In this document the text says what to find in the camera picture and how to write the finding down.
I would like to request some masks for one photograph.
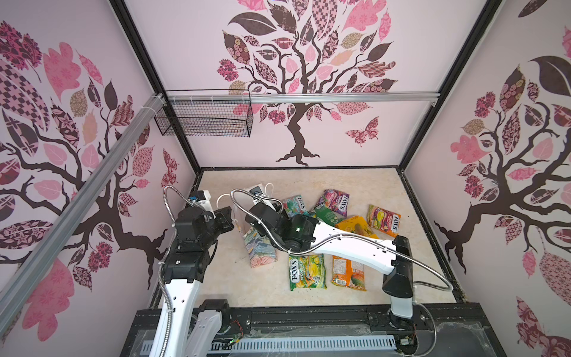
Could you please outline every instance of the marble surface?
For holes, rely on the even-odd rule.
[[[210,191],[215,207],[216,199],[233,188],[267,182],[274,184],[272,197],[284,199],[301,194],[309,209],[313,208],[323,190],[335,188],[350,196],[348,216],[366,216],[370,203],[401,214],[400,234],[410,240],[413,257],[442,273],[395,169],[206,171],[200,190]],[[229,205],[228,196],[220,199],[220,207]],[[381,239],[391,239],[381,232],[375,233]],[[277,262],[251,268],[244,240],[237,228],[220,235],[218,241],[218,251],[208,266],[196,306],[205,299],[228,299],[230,306],[235,307],[389,303],[389,296],[382,290],[383,275],[371,267],[365,266],[367,291],[338,287],[331,283],[333,258],[325,255],[327,289],[296,288],[290,291],[287,253],[278,251]],[[437,277],[416,265],[413,277],[414,280],[442,284]],[[416,287],[415,295],[421,303],[455,302],[451,292],[424,286]]]

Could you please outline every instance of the wallpaper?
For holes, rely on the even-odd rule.
[[[325,94],[436,91],[482,5],[232,0],[201,3],[196,11],[194,5],[171,0],[164,9],[146,1],[132,2],[130,9],[167,89]],[[167,10],[173,7],[179,15],[169,20],[165,33],[166,27],[157,24],[173,16]],[[444,8],[458,17],[443,16]],[[201,15],[206,13],[212,14],[207,21]],[[190,29],[178,24],[182,14],[191,19]],[[436,24],[439,17],[443,23]],[[424,26],[434,31],[431,48],[423,42]],[[187,37],[198,30],[200,35]],[[420,63],[419,53],[428,65]],[[202,166],[396,165],[428,105],[254,104],[250,138],[189,140]],[[237,105],[234,114],[245,117],[247,109]],[[213,146],[239,150],[211,152]]]
[[[407,171],[508,355],[571,354],[570,10],[506,4]]]
[[[38,16],[61,20],[56,31],[16,6],[0,22],[2,286],[152,95],[105,1],[43,6]],[[162,206],[162,186],[184,192],[193,176],[151,122],[2,337],[2,355],[119,354],[172,237],[166,210],[148,207]]]

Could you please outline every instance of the pink wall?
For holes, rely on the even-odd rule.
[[[152,95],[106,1],[3,9],[1,286]],[[152,121],[4,335],[1,354],[118,355],[172,237],[166,210],[149,208],[162,207],[164,184],[185,192],[193,178],[176,139]]]
[[[567,356],[571,3],[527,3],[506,2],[407,176],[506,354]]]
[[[391,91],[437,91],[484,3],[436,0],[411,6],[396,0],[168,0],[158,5],[143,0],[128,5],[167,89],[224,89],[241,81],[250,90],[260,86],[260,93],[311,93],[309,84],[315,79],[316,93],[327,93],[341,85],[345,92],[355,91],[361,83],[382,79],[386,80],[383,87]],[[249,22],[241,14],[254,14],[269,25]],[[308,33],[303,30],[307,24],[316,34],[315,45],[299,42],[277,47],[273,42],[293,42],[295,33]],[[239,53],[247,50],[247,55],[233,58],[223,31],[231,35],[227,38],[232,54],[239,39],[242,44],[236,47]],[[360,55],[361,43],[370,35],[372,43]],[[374,56],[375,48],[382,48],[379,45],[388,46],[381,58]],[[327,48],[332,49],[331,56],[319,57]],[[358,69],[368,64],[372,68]],[[349,85],[353,75],[355,86]],[[298,79],[301,85],[290,89]],[[316,106],[297,105],[297,115],[289,118],[286,103],[267,108],[268,112],[283,112],[284,120],[276,116],[274,121],[263,119],[264,109],[257,106],[250,138],[189,140],[202,166],[397,165],[427,103],[368,105],[346,110],[345,104],[323,103],[317,106],[320,118],[307,116]]]

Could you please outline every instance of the black mesh basket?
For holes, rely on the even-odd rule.
[[[176,135],[171,124],[174,119],[179,121],[185,135],[250,137],[254,115],[248,90],[169,91],[168,101],[174,113],[167,114],[172,111],[166,106],[155,116],[163,135]]]

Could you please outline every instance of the pink butterfly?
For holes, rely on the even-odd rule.
[[[161,186],[166,186],[168,184],[173,184],[176,182],[176,174],[175,171],[180,164],[176,162],[175,159],[171,159],[171,155],[167,153],[165,149],[163,149],[163,158],[164,163],[167,165],[167,172],[164,173],[163,179],[160,181]]]
[[[377,138],[379,131],[375,129],[377,125],[379,125],[379,117],[373,118],[373,120],[367,124],[365,130],[349,130],[345,134],[349,135],[351,138],[354,138],[355,142],[362,147],[362,144],[367,141],[367,137],[369,137],[369,139],[379,139]]]

